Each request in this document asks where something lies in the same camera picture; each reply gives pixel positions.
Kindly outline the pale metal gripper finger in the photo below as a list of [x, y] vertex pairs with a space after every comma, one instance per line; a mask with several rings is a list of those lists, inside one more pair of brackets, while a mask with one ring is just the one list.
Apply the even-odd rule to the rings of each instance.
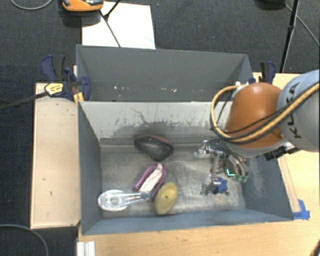
[[193, 156], [197, 160], [209, 159], [213, 156], [212, 149], [208, 140], [203, 140], [196, 148]]
[[201, 184], [200, 194], [207, 196], [209, 192], [213, 192], [218, 187], [218, 176], [209, 174]]

